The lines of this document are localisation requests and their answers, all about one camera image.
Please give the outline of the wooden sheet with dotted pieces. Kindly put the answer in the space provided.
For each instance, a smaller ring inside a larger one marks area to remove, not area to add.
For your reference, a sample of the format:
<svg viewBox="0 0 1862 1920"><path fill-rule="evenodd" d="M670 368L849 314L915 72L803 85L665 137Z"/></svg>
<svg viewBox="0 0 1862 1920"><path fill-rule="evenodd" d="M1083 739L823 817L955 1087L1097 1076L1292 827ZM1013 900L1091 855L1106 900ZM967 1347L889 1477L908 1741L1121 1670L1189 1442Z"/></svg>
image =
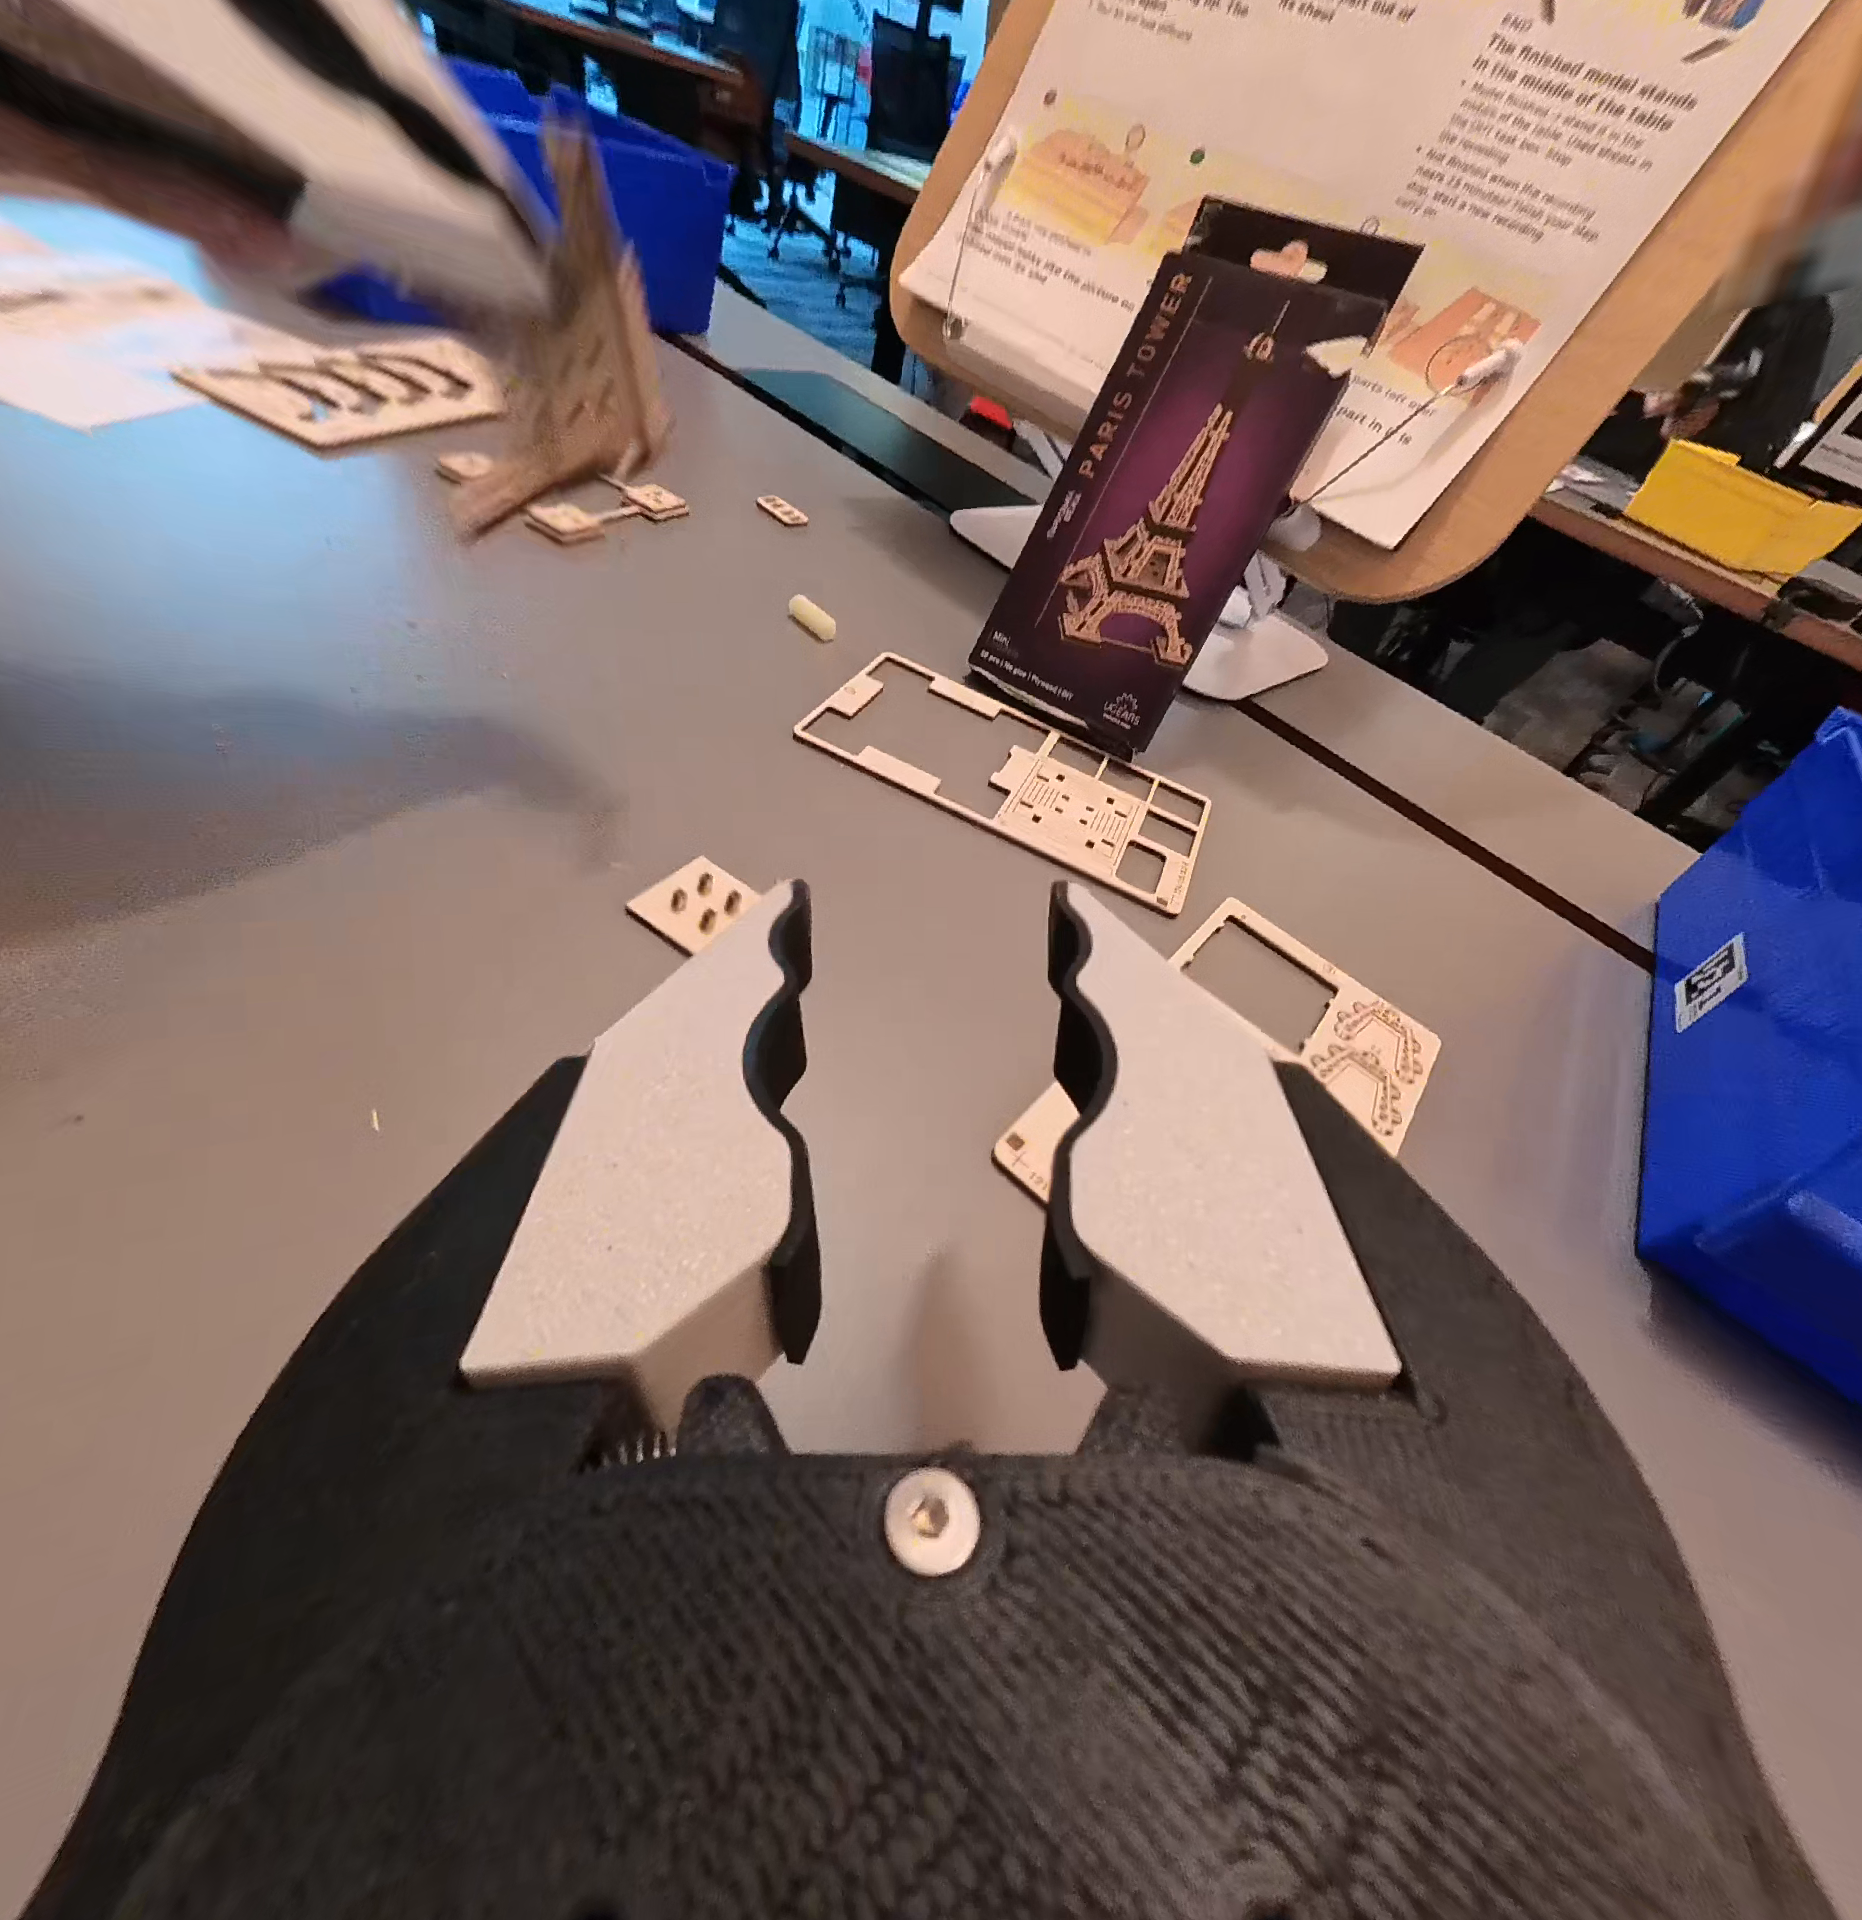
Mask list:
<svg viewBox="0 0 1862 1920"><path fill-rule="evenodd" d="M1395 1004L1358 982L1337 961L1303 947L1242 900L1223 900L1202 925L1183 939L1169 965L1192 975L1200 954L1220 939L1241 939L1268 951L1325 992L1325 1009L1307 1036L1284 1048L1257 1021L1238 1013L1276 1062L1303 1066L1307 1076L1358 1120L1373 1142L1393 1162L1400 1159L1407 1133L1422 1103L1443 1043ZM1075 1123L1069 1097L1049 1084L991 1142L991 1166L1025 1198L1047 1204L1052 1164L1061 1135Z"/></svg>

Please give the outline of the purple tower kit box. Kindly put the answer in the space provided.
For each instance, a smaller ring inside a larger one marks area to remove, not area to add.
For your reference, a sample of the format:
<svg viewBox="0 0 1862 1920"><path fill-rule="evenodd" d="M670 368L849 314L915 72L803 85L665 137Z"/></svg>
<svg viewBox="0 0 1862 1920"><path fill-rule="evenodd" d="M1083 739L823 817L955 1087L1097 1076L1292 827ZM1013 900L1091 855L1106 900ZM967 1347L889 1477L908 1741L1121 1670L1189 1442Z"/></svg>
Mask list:
<svg viewBox="0 0 1862 1920"><path fill-rule="evenodd" d="M1106 755L1139 755L1422 255L1422 242L1202 200L968 672Z"/></svg>

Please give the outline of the grey desk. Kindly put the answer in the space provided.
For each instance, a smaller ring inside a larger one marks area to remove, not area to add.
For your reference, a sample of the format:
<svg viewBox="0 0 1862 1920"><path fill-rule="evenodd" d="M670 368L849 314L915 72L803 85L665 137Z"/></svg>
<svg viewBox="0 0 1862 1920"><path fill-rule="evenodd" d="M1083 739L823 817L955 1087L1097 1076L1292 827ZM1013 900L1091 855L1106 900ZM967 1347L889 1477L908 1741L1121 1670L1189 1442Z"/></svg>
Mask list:
<svg viewBox="0 0 1862 1920"><path fill-rule="evenodd" d="M309 1328L556 1059L674 973L627 900L812 888L819 1452L1066 1452L991 1141L1042 1088L1053 869L793 739L881 650L964 669L996 572L665 351L692 514L449 535L437 445L0 404L0 1916L82 1800L190 1524ZM753 498L810 515L787 532ZM787 618L806 593L834 644ZM1589 1382L1754 1747L1862 1916L1862 1418L1635 1256L1650 907L1687 847L1358 660L1183 702L1241 896L1426 1021L1403 1166Z"/></svg>

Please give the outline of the four-hole wooden piece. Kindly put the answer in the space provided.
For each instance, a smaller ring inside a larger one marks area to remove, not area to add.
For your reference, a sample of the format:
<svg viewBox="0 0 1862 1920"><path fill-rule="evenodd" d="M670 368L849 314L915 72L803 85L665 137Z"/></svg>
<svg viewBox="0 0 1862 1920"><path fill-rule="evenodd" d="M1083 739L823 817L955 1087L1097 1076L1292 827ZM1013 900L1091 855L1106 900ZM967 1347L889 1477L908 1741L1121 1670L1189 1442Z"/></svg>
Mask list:
<svg viewBox="0 0 1862 1920"><path fill-rule="evenodd" d="M632 922L696 957L759 905L759 892L708 859L695 859L627 903Z"/></svg>

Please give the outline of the wooden sheet with curved cutouts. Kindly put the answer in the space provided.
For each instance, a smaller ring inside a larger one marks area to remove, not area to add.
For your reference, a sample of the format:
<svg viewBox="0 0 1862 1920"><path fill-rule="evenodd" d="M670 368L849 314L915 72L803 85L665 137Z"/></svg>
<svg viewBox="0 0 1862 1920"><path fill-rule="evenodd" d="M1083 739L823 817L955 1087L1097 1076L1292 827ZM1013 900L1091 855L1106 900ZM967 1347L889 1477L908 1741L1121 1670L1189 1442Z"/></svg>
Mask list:
<svg viewBox="0 0 1862 1920"><path fill-rule="evenodd" d="M322 454L487 423L507 410L491 362L449 335L170 377L184 391Z"/></svg>

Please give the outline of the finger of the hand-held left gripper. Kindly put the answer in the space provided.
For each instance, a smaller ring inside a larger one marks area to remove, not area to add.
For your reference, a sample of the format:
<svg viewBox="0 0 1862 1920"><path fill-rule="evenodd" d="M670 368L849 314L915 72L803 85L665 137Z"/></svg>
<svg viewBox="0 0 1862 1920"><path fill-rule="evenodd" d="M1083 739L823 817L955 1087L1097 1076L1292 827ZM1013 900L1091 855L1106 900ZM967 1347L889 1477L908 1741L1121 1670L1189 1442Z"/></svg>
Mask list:
<svg viewBox="0 0 1862 1920"><path fill-rule="evenodd" d="M0 191L95 206L305 285L550 307L550 230L403 5L0 4Z"/></svg>

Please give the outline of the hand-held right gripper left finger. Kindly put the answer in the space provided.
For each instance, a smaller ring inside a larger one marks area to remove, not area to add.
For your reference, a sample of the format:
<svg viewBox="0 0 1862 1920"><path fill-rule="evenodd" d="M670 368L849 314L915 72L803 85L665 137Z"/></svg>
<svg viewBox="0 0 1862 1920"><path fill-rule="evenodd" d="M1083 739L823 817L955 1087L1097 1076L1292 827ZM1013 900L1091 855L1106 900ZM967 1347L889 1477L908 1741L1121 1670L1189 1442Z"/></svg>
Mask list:
<svg viewBox="0 0 1862 1920"><path fill-rule="evenodd" d="M605 1382L679 1427L713 1375L801 1366L822 1328L806 1074L812 895L772 886L587 1050L460 1356L472 1390Z"/></svg>

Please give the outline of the wooden tower model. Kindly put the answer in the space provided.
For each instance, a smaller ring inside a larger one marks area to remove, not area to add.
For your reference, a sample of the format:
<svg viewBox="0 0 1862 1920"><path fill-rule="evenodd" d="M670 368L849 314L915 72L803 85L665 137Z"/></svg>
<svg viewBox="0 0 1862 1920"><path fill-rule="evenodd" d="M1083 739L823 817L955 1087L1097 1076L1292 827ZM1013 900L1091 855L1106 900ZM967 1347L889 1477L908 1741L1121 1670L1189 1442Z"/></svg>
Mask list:
<svg viewBox="0 0 1862 1920"><path fill-rule="evenodd" d="M450 501L463 541L585 476L634 482L670 439L642 273L598 146L574 114L550 114L542 150L560 202L550 309L511 348L504 448Z"/></svg>

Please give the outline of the wooden sheet with rectangular cutouts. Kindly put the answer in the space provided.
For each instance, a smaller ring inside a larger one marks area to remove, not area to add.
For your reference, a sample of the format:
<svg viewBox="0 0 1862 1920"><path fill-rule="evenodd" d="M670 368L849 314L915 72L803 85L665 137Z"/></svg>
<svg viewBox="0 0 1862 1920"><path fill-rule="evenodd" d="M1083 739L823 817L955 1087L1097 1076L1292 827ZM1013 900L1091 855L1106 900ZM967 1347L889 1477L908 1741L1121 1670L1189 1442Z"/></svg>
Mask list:
<svg viewBox="0 0 1862 1920"><path fill-rule="evenodd" d="M884 653L801 719L793 735L1162 917L1185 907L1209 799L977 684Z"/></svg>

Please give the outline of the blue labelled storage bin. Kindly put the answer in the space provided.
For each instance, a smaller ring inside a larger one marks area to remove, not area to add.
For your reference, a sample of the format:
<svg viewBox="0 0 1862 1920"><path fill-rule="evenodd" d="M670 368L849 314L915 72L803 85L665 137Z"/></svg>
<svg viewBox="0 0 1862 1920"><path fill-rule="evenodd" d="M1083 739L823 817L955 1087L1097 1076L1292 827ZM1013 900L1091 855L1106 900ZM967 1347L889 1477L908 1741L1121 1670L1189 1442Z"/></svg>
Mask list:
<svg viewBox="0 0 1862 1920"><path fill-rule="evenodd" d="M1862 716L1655 910L1640 1256L1862 1410Z"/></svg>

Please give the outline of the linked square wooden pieces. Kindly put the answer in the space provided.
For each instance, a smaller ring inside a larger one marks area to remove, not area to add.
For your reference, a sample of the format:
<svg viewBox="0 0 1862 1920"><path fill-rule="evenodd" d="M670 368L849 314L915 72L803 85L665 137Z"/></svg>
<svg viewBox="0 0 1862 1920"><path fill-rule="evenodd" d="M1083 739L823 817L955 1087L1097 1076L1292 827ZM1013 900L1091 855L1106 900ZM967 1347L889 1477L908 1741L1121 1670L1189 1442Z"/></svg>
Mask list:
<svg viewBox="0 0 1862 1920"><path fill-rule="evenodd" d="M498 476L500 462L478 452L449 452L436 458L436 472L453 487L477 487ZM689 502L657 485L629 485L623 479L609 482L620 495L620 502L609 507L590 507L578 501L535 501L522 510L522 522L544 539L556 544L587 544L605 536L609 526L620 522L679 522L692 514Z"/></svg>

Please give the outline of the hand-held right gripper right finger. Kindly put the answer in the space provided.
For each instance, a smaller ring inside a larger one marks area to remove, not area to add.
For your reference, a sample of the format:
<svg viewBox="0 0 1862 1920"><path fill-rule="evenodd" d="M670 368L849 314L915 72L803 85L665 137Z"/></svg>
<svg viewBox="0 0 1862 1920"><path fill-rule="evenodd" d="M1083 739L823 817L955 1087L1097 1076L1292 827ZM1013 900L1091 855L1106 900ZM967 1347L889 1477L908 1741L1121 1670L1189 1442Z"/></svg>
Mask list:
<svg viewBox="0 0 1862 1920"><path fill-rule="evenodd" d="M1061 1373L1211 1435L1238 1398L1376 1400L1403 1360L1263 1036L1075 882L1047 905L1053 1081L1071 1103L1042 1223Z"/></svg>

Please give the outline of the black white marker tag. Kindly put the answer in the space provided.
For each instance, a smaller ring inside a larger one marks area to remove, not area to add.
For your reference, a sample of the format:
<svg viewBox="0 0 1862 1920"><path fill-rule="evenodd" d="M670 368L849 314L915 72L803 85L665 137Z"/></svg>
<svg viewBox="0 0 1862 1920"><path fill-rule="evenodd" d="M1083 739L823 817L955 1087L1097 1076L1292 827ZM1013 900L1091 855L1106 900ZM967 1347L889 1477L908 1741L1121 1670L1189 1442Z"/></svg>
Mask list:
<svg viewBox="0 0 1862 1920"><path fill-rule="evenodd" d="M1862 507L1862 360L1811 423L1804 441L1780 456L1776 476Z"/></svg>

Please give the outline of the white paper leaflet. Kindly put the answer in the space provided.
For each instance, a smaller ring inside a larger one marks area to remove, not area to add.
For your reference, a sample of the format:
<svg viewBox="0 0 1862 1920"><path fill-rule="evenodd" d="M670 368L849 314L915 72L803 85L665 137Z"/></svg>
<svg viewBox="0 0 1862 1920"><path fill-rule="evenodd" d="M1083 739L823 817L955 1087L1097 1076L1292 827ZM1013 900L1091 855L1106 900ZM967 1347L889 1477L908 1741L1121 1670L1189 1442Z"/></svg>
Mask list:
<svg viewBox="0 0 1862 1920"><path fill-rule="evenodd" d="M0 216L0 404L76 430L196 404L191 368L309 366L318 344L118 255L56 252Z"/></svg>

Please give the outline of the yellow storage bin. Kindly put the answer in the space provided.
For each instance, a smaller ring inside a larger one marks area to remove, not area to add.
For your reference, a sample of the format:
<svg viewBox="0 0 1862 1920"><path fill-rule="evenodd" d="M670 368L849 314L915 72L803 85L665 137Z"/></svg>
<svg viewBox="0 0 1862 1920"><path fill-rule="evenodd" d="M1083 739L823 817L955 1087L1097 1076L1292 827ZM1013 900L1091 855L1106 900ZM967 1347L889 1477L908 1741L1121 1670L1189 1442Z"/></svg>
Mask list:
<svg viewBox="0 0 1862 1920"><path fill-rule="evenodd" d="M1729 452L1671 441L1622 519L1715 564L1788 580L1862 530L1862 507L1815 501Z"/></svg>

